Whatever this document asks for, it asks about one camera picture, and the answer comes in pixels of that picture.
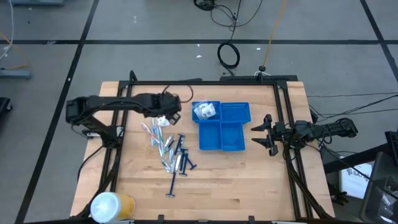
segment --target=black cable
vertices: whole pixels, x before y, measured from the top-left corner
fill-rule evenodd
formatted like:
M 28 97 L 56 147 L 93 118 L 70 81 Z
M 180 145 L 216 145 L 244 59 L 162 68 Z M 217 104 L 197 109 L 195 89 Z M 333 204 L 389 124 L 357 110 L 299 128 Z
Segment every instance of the black cable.
M 233 39 L 233 36 L 234 36 L 234 33 L 235 33 L 235 30 L 236 30 L 237 27 L 245 26 L 246 24 L 250 23 L 250 22 L 253 20 L 253 18 L 256 16 L 256 14 L 258 13 L 258 11 L 260 10 L 262 1 L 263 1 L 263 0 L 260 1 L 260 4 L 259 4 L 259 6 L 257 7 L 255 13 L 253 14 L 253 16 L 252 16 L 247 22 L 245 22 L 244 24 L 239 24 L 239 25 L 237 25 L 238 16 L 239 16 L 239 10 L 240 10 L 240 7 L 241 7 L 241 0 L 239 0 L 238 11 L 237 11 L 237 13 L 236 13 L 236 16 L 232 13 L 232 10 L 231 10 L 230 8 L 228 8 L 228 7 L 225 6 L 225 5 L 215 4 L 215 1 L 214 1 L 214 0 L 203 0 L 202 2 L 199 2 L 199 3 L 197 3 L 197 0 L 193 0 L 194 5 L 196 5 L 196 7 L 198 7 L 199 9 L 204 10 L 204 11 L 210 11 L 210 17 L 211 17 L 211 20 L 212 20 L 214 23 L 216 23 L 216 24 L 218 24 L 218 25 L 220 25 L 220 26 L 228 27 L 229 30 L 232 32 L 232 35 L 231 35 L 231 38 L 229 39 L 229 41 L 220 44 L 220 46 L 218 46 L 218 49 L 217 49 L 217 58 L 218 58 L 218 60 L 220 61 L 220 64 L 221 64 L 225 69 L 227 69 L 227 71 L 229 72 L 229 74 L 230 74 L 231 76 L 235 76 L 235 73 L 232 72 L 231 70 L 237 68 L 238 65 L 239 65 L 239 63 L 240 63 L 240 60 L 241 60 L 241 54 L 239 53 L 238 48 L 235 47 L 235 46 L 231 43 L 231 41 L 232 41 L 232 39 Z M 225 8 L 225 9 L 227 9 L 231 15 L 229 15 L 228 12 L 224 11 L 224 10 L 222 9 L 222 7 Z M 219 22 L 215 21 L 215 20 L 214 20 L 214 17 L 213 17 L 213 10 L 214 10 L 214 9 L 219 9 L 219 10 L 221 10 L 223 13 L 225 13 L 225 14 L 232 20 L 232 23 L 231 23 L 230 25 L 226 25 L 226 24 L 222 24 L 222 23 L 219 23 Z M 221 58 L 221 49 L 222 49 L 225 45 L 231 47 L 232 50 L 234 51 L 235 55 L 236 55 L 236 61 L 235 61 L 235 63 L 232 64 L 232 65 L 229 65 L 229 64 L 225 63 L 224 60 Z
M 123 127 L 123 128 L 122 128 L 122 130 L 121 130 L 120 133 L 118 134 L 118 138 L 120 138 L 120 136 L 122 135 L 122 133 L 124 133 L 125 128 L 126 128 L 126 127 Z M 79 177 L 80 177 L 81 168 L 83 168 L 85 162 L 88 161 L 88 159 L 89 159 L 90 157 L 94 156 L 94 155 L 95 155 L 98 151 L 100 151 L 101 148 L 103 148 L 103 147 L 104 147 L 104 146 L 102 145 L 102 146 L 101 146 L 100 148 L 98 148 L 94 153 L 92 153 L 89 157 L 87 157 L 87 159 L 85 159 L 85 160 L 83 161 L 83 163 L 81 164 L 81 166 L 80 166 L 80 168 L 79 168 L 79 171 L 78 171 L 78 177 L 77 177 L 78 180 L 79 180 Z M 104 192 L 104 191 L 106 190 L 106 187 L 109 185 L 109 183 L 111 182 L 111 180 L 112 180 L 112 179 L 114 178 L 114 176 L 116 175 L 116 172 L 115 172 L 116 166 L 118 166 L 118 165 L 117 165 L 117 163 L 114 162 L 113 165 L 112 165 L 111 170 L 109 171 L 108 175 L 107 175 L 106 178 L 105 178 L 105 181 L 98 187 L 98 190 L 96 191 L 96 193 L 94 194 L 94 196 L 91 198 L 90 202 L 86 204 L 86 206 L 84 207 L 84 209 L 83 209 L 78 215 L 76 215 L 77 217 L 88 217 L 88 216 L 90 215 L 90 205 L 91 205 L 91 203 L 93 202 L 94 198 L 95 198 L 98 194 L 100 194 L 101 192 Z
M 79 181 L 79 177 L 80 177 L 80 172 L 81 169 L 83 168 L 83 166 L 87 163 L 87 161 L 89 159 L 91 159 L 95 154 L 97 154 L 102 148 L 104 148 L 104 145 L 102 145 L 101 147 L 99 147 L 97 150 L 95 150 L 91 155 L 89 155 L 80 165 L 79 167 L 79 171 L 77 172 L 77 181 Z
M 356 114 L 367 114 L 367 113 L 378 113 L 378 112 L 384 112 L 384 111 L 395 111 L 398 110 L 398 108 L 394 109 L 385 109 L 385 110 L 377 110 L 377 111 L 366 111 L 366 112 L 358 112 L 358 113 L 349 113 L 345 115 L 356 115 Z M 336 115 L 336 114 L 318 114 L 318 115 Z
M 321 116 L 322 118 L 326 118 L 325 116 L 323 116 L 323 114 L 319 113 L 319 112 L 317 111 L 317 109 L 315 109 L 313 106 L 311 106 L 311 104 L 308 104 L 308 105 L 311 107 L 311 109 L 314 110 L 314 112 L 316 112 L 317 115 Z
M 122 128 L 122 130 L 121 130 L 120 133 L 118 134 L 118 138 L 122 135 L 123 132 L 124 132 L 124 128 Z M 87 161 L 88 161 L 89 159 L 91 159 L 95 154 L 97 154 L 103 147 L 104 147 L 104 145 L 102 145 L 101 147 L 99 147 L 97 150 L 95 150 L 91 155 L 89 155 L 89 156 L 81 163 L 81 165 L 80 165 L 80 167 L 79 167 L 79 171 L 78 171 L 78 173 L 77 173 L 77 181 L 79 181 L 80 172 L 81 172 L 81 169 L 83 168 L 83 166 L 87 163 Z
M 239 53 L 238 48 L 235 47 L 233 44 L 231 44 L 232 38 L 234 37 L 235 30 L 236 30 L 236 21 L 238 20 L 239 10 L 240 10 L 240 8 L 241 8 L 241 3 L 242 3 L 242 0 L 239 0 L 238 11 L 237 11 L 237 13 L 236 13 L 236 20 L 235 20 L 235 22 L 233 23 L 234 25 L 233 25 L 233 30 L 232 30 L 231 38 L 229 39 L 229 41 L 220 44 L 220 46 L 218 46 L 218 49 L 217 49 L 217 57 L 218 57 L 218 60 L 220 61 L 220 64 L 221 64 L 225 69 L 227 69 L 227 71 L 229 71 L 229 73 L 231 74 L 231 76 L 235 76 L 235 74 L 231 71 L 231 69 L 235 69 L 235 68 L 239 65 L 239 62 L 241 61 L 241 54 Z M 235 62 L 233 65 L 228 65 L 228 64 L 225 63 L 225 62 L 223 61 L 223 59 L 221 58 L 221 49 L 222 49 L 225 45 L 230 46 L 230 47 L 232 48 L 232 50 L 235 52 L 235 54 L 236 54 L 236 62 Z
M 182 101 L 182 100 L 180 99 L 180 103 L 188 103 L 188 102 L 191 101 L 192 98 L 193 98 L 193 88 L 192 88 L 192 86 L 190 86 L 190 85 L 187 85 L 187 86 L 188 86 L 189 89 L 191 90 L 191 97 L 190 97 L 188 100 L 185 100 L 185 101 Z M 170 87 L 170 85 L 167 85 L 167 86 L 163 89 L 162 95 L 166 92 L 166 90 L 167 90 L 169 87 Z
M 389 95 L 389 94 L 398 94 L 398 92 L 390 92 L 390 93 L 363 93 L 363 94 L 351 94 L 351 95 L 328 95 L 328 96 L 317 96 L 317 95 L 309 95 L 309 97 L 317 97 L 317 98 L 332 98 L 332 97 L 346 97 L 346 96 L 369 96 L 369 95 Z
M 350 151 L 336 151 L 335 153 L 341 153 L 341 152 L 348 152 L 348 153 L 358 154 L 357 152 L 350 152 Z
M 361 110 L 361 109 L 363 109 L 363 108 L 367 108 L 368 106 L 376 105 L 376 104 L 378 104 L 378 103 L 381 103 L 381 102 L 383 102 L 383 101 L 389 100 L 389 99 L 394 98 L 394 97 L 397 97 L 397 96 L 398 96 L 398 95 L 390 96 L 390 97 L 387 97 L 387 98 L 384 98 L 384 99 L 381 99 L 381 100 L 377 100 L 377 101 L 372 102 L 372 103 L 368 103 L 368 104 L 366 104 L 366 105 L 364 105 L 364 106 L 359 106 L 359 107 L 356 107 L 356 108 L 353 108 L 353 109 L 344 111 L 344 112 L 339 113 L 339 114 L 334 114 L 334 115 L 332 115 L 332 116 L 327 116 L 325 119 L 322 119 L 322 120 L 320 120 L 320 121 L 318 121 L 318 122 L 322 122 L 322 121 L 325 121 L 325 120 L 327 120 L 327 119 L 329 119 L 329 118 L 334 118 L 334 117 L 340 116 L 340 115 L 346 115 L 346 114 L 359 114 L 359 113 L 353 113 L 353 112 L 358 111 L 358 110 Z
M 379 185 L 377 185 L 370 177 L 368 177 L 367 175 L 365 175 L 364 173 L 362 173 L 361 171 L 359 171 L 357 168 L 349 165 L 348 163 L 346 163 L 344 160 L 340 159 L 338 156 L 333 155 L 333 153 L 331 153 L 332 151 L 330 149 L 328 149 L 325 145 L 323 145 L 323 147 L 325 147 L 325 150 L 327 152 L 329 152 L 330 155 L 332 155 L 334 158 L 338 159 L 342 164 L 344 164 L 347 168 L 352 168 L 353 170 L 355 170 L 356 172 L 358 172 L 359 174 L 361 174 L 364 178 L 368 179 L 370 182 L 372 182 L 373 185 L 375 185 L 377 188 L 379 188 L 380 190 L 382 190 L 384 193 L 390 195 L 392 198 L 398 200 L 398 197 L 393 195 L 392 193 L 388 192 L 387 190 L 385 190 L 384 188 L 380 187 Z
M 71 124 L 71 126 L 70 126 L 70 129 L 71 129 L 74 133 L 76 133 L 76 134 L 82 136 L 82 137 L 85 138 L 85 139 L 88 139 L 88 137 L 85 136 L 83 133 L 80 133 L 80 132 L 76 131 L 76 130 L 73 128 L 74 126 L 75 126 L 74 124 Z

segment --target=black equipment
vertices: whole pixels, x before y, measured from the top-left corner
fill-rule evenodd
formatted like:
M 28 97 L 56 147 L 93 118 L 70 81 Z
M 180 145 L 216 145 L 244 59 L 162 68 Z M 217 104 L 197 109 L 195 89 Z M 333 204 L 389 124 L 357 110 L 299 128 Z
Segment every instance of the black equipment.
M 354 122 L 348 118 L 341 118 L 333 123 L 328 124 L 312 124 L 308 121 L 296 121 L 291 128 L 285 128 L 283 122 L 275 122 L 271 127 L 272 118 L 270 114 L 264 117 L 264 123 L 260 126 L 252 128 L 252 131 L 268 130 L 267 137 L 252 138 L 253 141 L 261 144 L 265 148 L 269 148 L 269 155 L 275 156 L 278 153 L 278 147 L 275 141 L 283 142 L 288 147 L 293 146 L 295 149 L 301 149 L 316 139 L 325 139 L 326 137 L 340 136 L 353 138 L 358 133 Z
M 172 125 L 179 119 L 181 111 L 180 97 L 165 93 L 141 93 L 132 97 L 78 97 L 67 101 L 67 122 L 72 125 L 84 125 L 88 131 L 97 133 L 104 147 L 115 147 L 118 143 L 117 126 L 106 126 L 93 115 L 97 111 L 133 110 L 144 117 L 165 117 Z
M 325 141 L 325 137 L 332 137 L 335 135 L 353 138 L 356 136 L 356 133 L 358 133 L 353 121 L 348 118 L 342 118 L 334 123 L 323 125 L 312 124 L 308 121 L 296 121 L 293 125 L 291 125 L 291 128 L 286 128 L 287 124 L 285 125 L 283 121 L 275 122 L 275 125 L 271 127 L 271 122 L 272 117 L 270 114 L 267 114 L 262 125 L 251 129 L 252 131 L 267 130 L 267 137 L 265 139 L 252 138 L 252 140 L 266 148 L 269 148 L 270 156 L 275 156 L 278 153 L 278 147 L 275 145 L 275 141 L 282 142 L 284 145 L 283 156 L 287 164 L 287 173 L 303 192 L 303 195 L 308 202 L 308 205 L 306 206 L 311 206 L 320 218 L 333 220 L 334 218 L 327 214 L 327 212 L 307 189 L 305 181 L 300 178 L 303 177 L 303 168 L 300 168 L 300 166 L 298 167 L 300 175 L 294 169 L 292 163 L 294 158 L 290 158 L 289 149 L 294 149 L 296 156 L 299 158 L 300 149 L 305 147 L 308 142 L 312 142 L 316 139 L 322 138 L 322 141 Z

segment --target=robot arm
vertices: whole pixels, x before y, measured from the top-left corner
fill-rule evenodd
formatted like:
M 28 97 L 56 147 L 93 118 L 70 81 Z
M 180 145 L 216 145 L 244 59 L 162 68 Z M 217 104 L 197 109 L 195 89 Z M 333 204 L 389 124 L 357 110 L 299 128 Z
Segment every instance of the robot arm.
M 133 110 L 144 117 L 165 116 L 172 125 L 179 119 L 181 101 L 176 95 L 165 93 L 141 93 L 132 97 L 78 97 L 67 101 L 66 120 L 72 125 L 84 125 L 88 130 L 98 133 L 105 147 L 118 143 L 118 131 L 115 126 L 107 126 L 93 115 L 97 111 Z

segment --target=gray floor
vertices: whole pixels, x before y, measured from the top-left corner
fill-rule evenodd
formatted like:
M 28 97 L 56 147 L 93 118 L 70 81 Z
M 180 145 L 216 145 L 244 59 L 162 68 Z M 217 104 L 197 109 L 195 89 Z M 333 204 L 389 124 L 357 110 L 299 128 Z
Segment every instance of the gray floor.
M 19 6 L 15 10 L 17 40 L 78 40 L 92 0 L 69 0 L 63 7 Z M 237 1 L 219 0 L 236 10 Z M 367 0 L 385 39 L 398 39 L 398 1 Z M 259 0 L 243 0 L 239 20 L 251 17 Z M 251 23 L 236 29 L 235 39 L 268 39 L 281 1 L 264 0 Z M 215 19 L 224 21 L 222 12 Z M 11 32 L 9 6 L 0 1 L 0 32 Z M 99 2 L 87 39 L 169 40 L 228 39 L 227 27 L 214 24 L 209 12 L 184 0 L 113 0 Z M 288 1 L 276 39 L 376 40 L 359 1 Z M 67 99 L 98 94 L 101 82 L 127 79 L 133 69 L 140 80 L 218 80 L 225 72 L 216 57 L 218 44 L 85 45 Z M 252 75 L 264 58 L 266 45 L 239 44 L 237 75 Z M 12 99 L 14 110 L 0 131 L 0 216 L 15 220 L 42 148 L 76 45 L 19 45 L 29 55 L 31 80 L 0 80 L 0 96 Z M 398 57 L 398 45 L 389 45 Z M 230 51 L 222 51 L 232 62 Z M 15 51 L 0 67 L 24 63 Z M 380 45 L 273 45 L 267 62 L 273 75 L 297 75 L 308 95 L 398 91 L 398 82 Z M 384 96 L 309 98 L 323 113 L 348 110 Z M 396 108 L 398 99 L 370 110 Z M 62 113 L 26 221 L 67 218 L 76 187 L 76 173 L 86 141 L 70 131 Z M 354 139 L 334 138 L 336 151 L 360 152 L 385 143 L 384 131 L 398 127 L 396 111 L 350 116 L 359 129 Z

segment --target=white plastic bag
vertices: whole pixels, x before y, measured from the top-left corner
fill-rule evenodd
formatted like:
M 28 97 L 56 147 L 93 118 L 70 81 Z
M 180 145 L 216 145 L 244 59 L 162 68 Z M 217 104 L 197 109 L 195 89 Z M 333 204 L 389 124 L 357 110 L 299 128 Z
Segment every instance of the white plastic bag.
M 216 115 L 216 109 L 211 102 L 203 101 L 193 107 L 193 111 L 199 119 L 208 119 Z

